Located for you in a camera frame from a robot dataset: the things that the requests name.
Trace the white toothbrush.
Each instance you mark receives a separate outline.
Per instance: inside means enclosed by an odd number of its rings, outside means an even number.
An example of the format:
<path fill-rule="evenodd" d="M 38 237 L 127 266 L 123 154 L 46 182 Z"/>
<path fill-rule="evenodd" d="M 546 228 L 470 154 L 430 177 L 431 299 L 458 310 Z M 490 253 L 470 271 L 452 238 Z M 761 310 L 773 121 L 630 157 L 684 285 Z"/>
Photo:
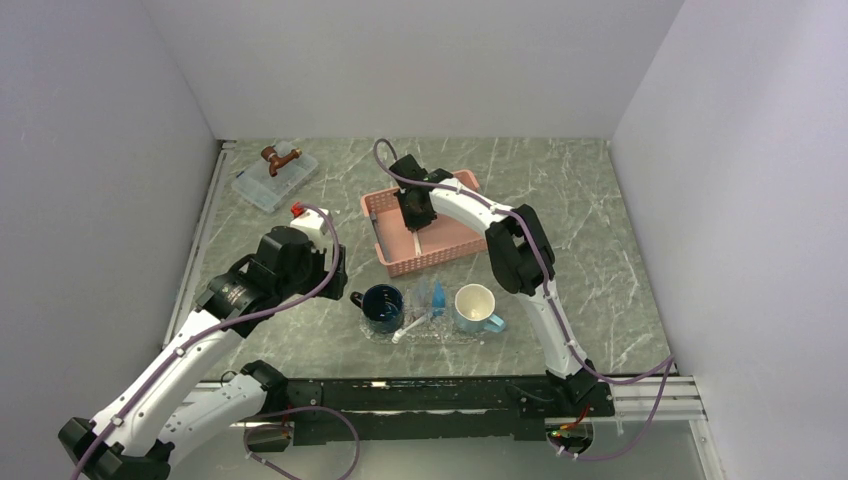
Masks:
<path fill-rule="evenodd" d="M 420 243 L 419 234 L 418 234 L 418 232 L 417 232 L 417 231 L 413 231 L 413 232 L 412 232 L 412 238 L 413 238 L 413 245 L 414 245 L 415 256 L 416 256 L 416 257 L 419 257 L 419 256 L 421 256 L 421 255 L 422 255 L 422 253 L 423 253 L 423 252 L 422 252 L 422 247 L 421 247 L 421 243 Z"/>
<path fill-rule="evenodd" d="M 422 315 L 421 317 L 415 319 L 412 323 L 407 326 L 404 326 L 393 333 L 391 342 L 393 344 L 398 344 L 411 330 L 421 326 L 422 324 L 427 323 L 432 318 L 431 314 Z"/>

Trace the pink plastic basket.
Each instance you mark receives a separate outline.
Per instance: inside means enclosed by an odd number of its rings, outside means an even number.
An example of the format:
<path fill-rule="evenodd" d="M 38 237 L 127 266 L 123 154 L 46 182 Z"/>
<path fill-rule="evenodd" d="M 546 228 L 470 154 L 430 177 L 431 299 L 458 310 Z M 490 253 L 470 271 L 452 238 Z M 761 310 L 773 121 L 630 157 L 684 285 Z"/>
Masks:
<path fill-rule="evenodd" d="M 387 263 L 384 260 L 377 242 L 374 247 L 380 264 L 386 268 L 389 276 L 409 274 L 487 249 L 481 234 L 446 215 L 441 215 L 429 226 L 417 231 L 423 253 L 416 257 L 412 232 L 404 224 L 395 196 L 398 190 L 393 187 L 375 191 L 360 199 L 363 214 L 367 219 L 371 210 L 378 216 L 379 227 L 391 261 Z"/>

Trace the dark blue mug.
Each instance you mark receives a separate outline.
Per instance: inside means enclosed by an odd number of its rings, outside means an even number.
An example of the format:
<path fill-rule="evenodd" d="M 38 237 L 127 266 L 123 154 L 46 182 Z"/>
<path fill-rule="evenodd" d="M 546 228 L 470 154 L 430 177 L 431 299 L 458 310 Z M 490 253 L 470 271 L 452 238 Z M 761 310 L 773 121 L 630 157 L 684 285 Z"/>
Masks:
<path fill-rule="evenodd" d="M 392 285 L 378 284 L 365 292 L 354 291 L 349 294 L 349 300 L 361 311 L 366 325 L 375 333 L 394 333 L 404 322 L 404 297 Z"/>

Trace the blue toothpaste tube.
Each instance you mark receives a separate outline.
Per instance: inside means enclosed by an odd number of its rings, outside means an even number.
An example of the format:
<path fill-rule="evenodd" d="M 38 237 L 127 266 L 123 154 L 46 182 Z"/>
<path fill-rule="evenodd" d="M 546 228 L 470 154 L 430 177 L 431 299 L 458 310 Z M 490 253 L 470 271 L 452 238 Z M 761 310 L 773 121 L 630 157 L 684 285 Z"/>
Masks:
<path fill-rule="evenodd" d="M 431 297 L 431 318 L 435 319 L 443 316 L 446 310 L 446 294 L 439 280 L 434 282 L 433 293 Z"/>

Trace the white red toothpaste tube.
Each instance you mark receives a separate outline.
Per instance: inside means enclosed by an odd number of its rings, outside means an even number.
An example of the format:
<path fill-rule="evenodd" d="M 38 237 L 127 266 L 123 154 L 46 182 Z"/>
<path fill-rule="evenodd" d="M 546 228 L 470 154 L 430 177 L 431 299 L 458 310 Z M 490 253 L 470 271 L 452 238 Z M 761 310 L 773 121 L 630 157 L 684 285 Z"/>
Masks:
<path fill-rule="evenodd" d="M 413 321 L 419 319 L 430 311 L 429 281 L 425 276 L 419 277 L 409 290 L 410 315 Z"/>

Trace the white and blue mug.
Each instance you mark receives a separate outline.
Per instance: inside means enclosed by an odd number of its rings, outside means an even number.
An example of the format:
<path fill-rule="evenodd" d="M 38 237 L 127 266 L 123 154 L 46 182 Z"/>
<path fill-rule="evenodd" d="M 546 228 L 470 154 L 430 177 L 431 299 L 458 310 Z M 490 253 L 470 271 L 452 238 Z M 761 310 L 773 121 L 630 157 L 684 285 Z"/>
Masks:
<path fill-rule="evenodd" d="M 481 284 L 467 284 L 454 296 L 453 321 L 465 333 L 501 333 L 505 321 L 495 313 L 493 292 Z"/>

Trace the clear textured oval tray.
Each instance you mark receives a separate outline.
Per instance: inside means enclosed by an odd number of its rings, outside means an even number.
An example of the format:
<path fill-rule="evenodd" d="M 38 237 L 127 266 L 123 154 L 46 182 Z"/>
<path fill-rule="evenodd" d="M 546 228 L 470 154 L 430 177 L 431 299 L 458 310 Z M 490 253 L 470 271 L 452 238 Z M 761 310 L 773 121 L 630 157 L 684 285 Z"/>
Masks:
<path fill-rule="evenodd" d="M 404 323 L 401 328 L 412 323 L 410 310 L 405 314 Z M 371 331 L 366 325 L 365 319 L 361 316 L 358 319 L 358 326 L 364 337 L 373 343 L 381 345 L 465 345 L 479 343 L 484 340 L 483 333 L 465 333 L 460 331 L 453 321 L 450 304 L 446 303 L 446 310 L 443 316 L 435 319 L 430 319 L 427 323 L 411 330 L 398 344 L 391 342 L 393 333 L 378 334 Z"/>

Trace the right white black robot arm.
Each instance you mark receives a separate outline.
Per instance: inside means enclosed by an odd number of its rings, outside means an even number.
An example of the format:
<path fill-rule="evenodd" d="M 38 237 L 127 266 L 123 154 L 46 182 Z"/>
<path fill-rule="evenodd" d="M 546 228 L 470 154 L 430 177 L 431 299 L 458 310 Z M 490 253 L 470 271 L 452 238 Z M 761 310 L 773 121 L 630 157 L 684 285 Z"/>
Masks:
<path fill-rule="evenodd" d="M 519 300 L 542 347 L 548 409 L 565 416 L 613 416 L 611 388 L 574 338 L 559 300 L 555 256 L 535 210 L 487 199 L 443 169 L 426 171 L 411 155 L 385 171 L 400 188 L 398 203 L 409 229 L 447 216 L 483 236 L 494 278 Z"/>

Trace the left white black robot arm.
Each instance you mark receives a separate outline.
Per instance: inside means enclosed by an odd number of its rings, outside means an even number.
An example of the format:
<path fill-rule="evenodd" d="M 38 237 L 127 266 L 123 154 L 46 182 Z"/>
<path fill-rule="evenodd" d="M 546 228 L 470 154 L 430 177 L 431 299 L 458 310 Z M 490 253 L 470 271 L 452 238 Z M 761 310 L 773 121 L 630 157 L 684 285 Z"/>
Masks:
<path fill-rule="evenodd" d="M 183 403 L 261 322 L 310 298 L 340 299 L 344 256 L 331 222 L 312 214 L 264 235 L 255 253 L 209 282 L 173 340 L 121 395 L 93 418 L 73 417 L 61 428 L 72 478 L 165 479 L 231 424 L 281 416 L 291 404 L 289 380 L 261 360 Z"/>

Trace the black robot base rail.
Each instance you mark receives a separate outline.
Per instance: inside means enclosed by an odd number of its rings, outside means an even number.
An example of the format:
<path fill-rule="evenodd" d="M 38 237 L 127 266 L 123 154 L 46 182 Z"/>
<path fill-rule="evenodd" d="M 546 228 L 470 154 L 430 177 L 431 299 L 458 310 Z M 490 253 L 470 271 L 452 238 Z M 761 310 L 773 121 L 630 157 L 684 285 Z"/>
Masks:
<path fill-rule="evenodd" d="M 240 371 L 267 393 L 248 417 L 269 425 L 248 441 L 261 452 L 354 438 L 540 441 L 559 432 L 581 452 L 591 443 L 592 420 L 616 414 L 611 386 L 589 374 L 289 379 L 260 360 Z"/>

